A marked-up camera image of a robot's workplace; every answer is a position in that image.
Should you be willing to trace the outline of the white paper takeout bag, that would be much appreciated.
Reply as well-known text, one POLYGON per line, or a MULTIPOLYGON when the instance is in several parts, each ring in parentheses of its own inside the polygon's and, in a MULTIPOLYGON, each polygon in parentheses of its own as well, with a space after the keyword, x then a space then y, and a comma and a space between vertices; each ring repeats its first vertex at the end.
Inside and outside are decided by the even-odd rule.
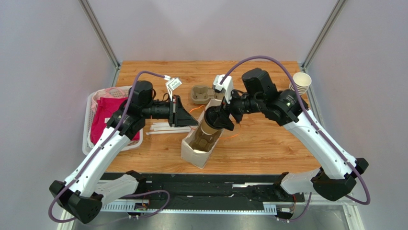
POLYGON ((201 112, 198 125, 194 126, 181 142, 181 158, 200 169, 205 167, 224 133, 223 129, 212 129, 206 124, 205 112, 221 103, 219 99, 211 99, 201 112))

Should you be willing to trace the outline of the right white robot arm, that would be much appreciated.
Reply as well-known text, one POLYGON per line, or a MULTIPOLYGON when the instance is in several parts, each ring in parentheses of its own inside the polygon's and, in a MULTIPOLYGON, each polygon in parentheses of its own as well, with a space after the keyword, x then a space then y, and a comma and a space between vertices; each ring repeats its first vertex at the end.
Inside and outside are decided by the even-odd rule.
POLYGON ((358 176, 368 167, 367 160, 341 149, 317 123, 307 103, 298 99, 293 90, 277 90, 267 71, 252 69, 243 74, 242 81, 245 92, 233 87, 230 76, 215 77, 213 89, 224 97, 219 106, 207 109, 205 122, 213 129, 233 130, 243 115, 264 114, 297 137, 320 164, 308 172, 282 173, 275 182, 281 193, 316 192, 330 201, 349 197, 358 176))

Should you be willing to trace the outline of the black plastic cup lid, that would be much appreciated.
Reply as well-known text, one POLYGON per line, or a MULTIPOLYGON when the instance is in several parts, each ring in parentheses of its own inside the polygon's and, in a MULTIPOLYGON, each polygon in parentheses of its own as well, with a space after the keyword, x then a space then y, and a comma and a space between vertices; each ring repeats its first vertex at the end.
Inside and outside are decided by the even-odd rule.
POLYGON ((204 114, 206 124, 213 129, 222 129, 221 113, 219 106, 209 107, 204 114))

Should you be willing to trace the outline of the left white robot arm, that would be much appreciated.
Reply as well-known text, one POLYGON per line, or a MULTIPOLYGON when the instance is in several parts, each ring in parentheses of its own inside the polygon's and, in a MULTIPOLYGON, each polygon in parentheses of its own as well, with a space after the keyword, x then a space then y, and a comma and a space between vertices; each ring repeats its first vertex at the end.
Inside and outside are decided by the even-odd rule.
POLYGON ((171 127, 198 125, 184 109, 180 96, 170 95, 167 101, 155 100, 154 96, 151 82, 137 81, 79 167, 64 181, 50 185, 55 202, 83 224, 93 221, 104 205, 146 191, 146 178, 135 171, 102 185, 98 182, 118 153, 144 128, 147 119, 167 119, 171 127))

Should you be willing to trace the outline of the brown paper coffee cup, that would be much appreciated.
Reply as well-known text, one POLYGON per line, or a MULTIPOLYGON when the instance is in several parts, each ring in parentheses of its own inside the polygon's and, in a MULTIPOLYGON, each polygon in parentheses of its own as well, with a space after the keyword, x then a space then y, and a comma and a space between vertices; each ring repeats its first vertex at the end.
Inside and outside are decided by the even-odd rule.
POLYGON ((212 134, 214 134, 215 132, 217 132, 217 131, 219 131, 219 130, 222 130, 222 129, 213 129, 213 128, 209 127, 209 126, 206 124, 205 119, 203 118, 203 122, 202 122, 202 124, 201 124, 201 130, 202 130, 205 134, 207 134, 207 135, 212 135, 212 134))

